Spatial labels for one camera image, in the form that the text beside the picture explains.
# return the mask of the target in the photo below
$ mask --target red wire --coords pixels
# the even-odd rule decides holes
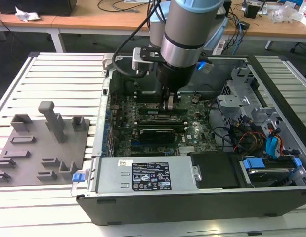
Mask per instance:
[[[264,139],[267,139],[267,138],[266,138],[266,136],[265,136],[265,135],[263,135],[263,134],[262,134],[262,133],[260,133],[260,132],[246,132],[246,133],[244,133],[244,134],[243,134],[243,136],[241,137],[241,139],[238,141],[237,145],[238,145],[238,144],[240,144],[240,142],[241,142],[241,141],[244,139],[245,135],[247,135],[247,134],[251,134],[251,133],[258,134],[258,135],[262,136]]]

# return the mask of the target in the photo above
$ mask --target warning label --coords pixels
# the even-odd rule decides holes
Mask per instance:
[[[168,162],[133,163],[132,177],[134,191],[172,189]]]

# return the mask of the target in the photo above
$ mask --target blue latch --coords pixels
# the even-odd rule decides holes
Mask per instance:
[[[265,168],[262,158],[247,158],[243,161],[245,169]]]
[[[294,162],[298,168],[302,166],[302,162],[298,157],[295,157]]]
[[[73,182],[83,182],[85,181],[85,174],[82,173],[75,173],[73,174]]]
[[[197,65],[198,71],[202,70],[206,64],[207,64],[206,62],[199,62]]]
[[[273,159],[277,159],[276,149],[278,145],[278,139],[276,137],[268,137],[266,142],[266,152],[272,156]]]

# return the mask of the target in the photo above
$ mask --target desk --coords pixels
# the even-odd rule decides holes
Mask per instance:
[[[101,5],[104,9],[113,9],[108,0]],[[61,33],[130,35],[146,17],[147,5],[137,8],[140,13],[105,12],[97,7],[99,0],[77,0],[77,5],[70,17],[40,16],[42,20],[33,22],[20,21],[15,15],[0,14],[0,19],[16,32],[44,32],[51,34],[56,52],[65,52]],[[138,4],[120,3],[118,7],[128,8]],[[0,31],[7,29],[0,22]],[[145,25],[137,35],[148,36]]]
[[[106,9],[112,9],[111,3],[116,0],[108,0],[101,5]],[[234,0],[232,7],[241,0]],[[65,52],[61,33],[72,34],[108,34],[130,35],[146,17],[146,6],[138,8],[140,13],[132,12],[105,12],[97,8],[98,0],[77,0],[72,16],[42,16],[42,20],[35,22],[22,22],[15,15],[1,15],[0,18],[12,31],[45,32],[52,36],[56,52]],[[126,8],[133,6],[132,3],[120,3],[118,6]],[[256,19],[244,18],[244,13],[235,9],[234,13],[240,20],[250,23],[245,38],[246,40],[272,40],[306,42],[306,26],[300,22],[272,23],[268,16],[257,16]],[[226,27],[223,39],[234,33],[234,26],[230,22]],[[7,29],[0,23],[0,31]],[[148,36],[149,32],[145,25],[138,35]]]
[[[269,16],[257,15],[255,19],[245,18],[244,12],[240,11],[242,0],[232,1],[232,9],[240,21],[250,23],[244,39],[245,40],[265,40],[268,41],[265,49],[270,49],[273,41],[289,41],[289,42],[306,42],[306,26],[301,22],[293,21],[292,23],[282,22],[273,23]],[[223,39],[234,34],[235,26],[229,20],[229,23],[224,31]]]

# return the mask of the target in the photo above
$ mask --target robotic arm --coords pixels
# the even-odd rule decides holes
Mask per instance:
[[[178,90],[186,86],[199,60],[221,0],[172,0],[158,63],[165,109],[172,109]]]
[[[170,6],[169,2],[157,4],[161,7],[155,7],[150,17],[151,47],[134,49],[133,69],[148,71],[157,63],[156,75],[162,85],[160,108],[172,110],[178,90],[190,81],[223,0],[171,0]],[[156,20],[161,11],[167,15],[166,24]]]

